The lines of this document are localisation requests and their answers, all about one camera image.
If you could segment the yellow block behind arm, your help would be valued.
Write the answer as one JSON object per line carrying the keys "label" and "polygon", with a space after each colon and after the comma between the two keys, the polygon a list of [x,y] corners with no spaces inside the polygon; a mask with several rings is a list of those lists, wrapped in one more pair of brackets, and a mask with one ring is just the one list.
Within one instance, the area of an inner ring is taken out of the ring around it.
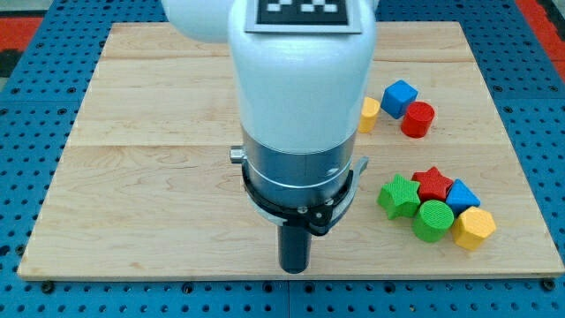
{"label": "yellow block behind arm", "polygon": [[361,117],[358,123],[359,133],[370,133],[376,125],[380,113],[380,102],[366,97],[363,102]]}

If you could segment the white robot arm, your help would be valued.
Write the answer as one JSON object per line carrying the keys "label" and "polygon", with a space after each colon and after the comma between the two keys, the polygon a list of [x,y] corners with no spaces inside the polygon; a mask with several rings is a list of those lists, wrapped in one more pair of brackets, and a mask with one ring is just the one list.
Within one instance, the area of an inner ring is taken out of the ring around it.
{"label": "white robot arm", "polygon": [[248,176],[277,205],[326,202],[347,178],[376,42],[367,0],[164,0],[169,22],[225,42]]}

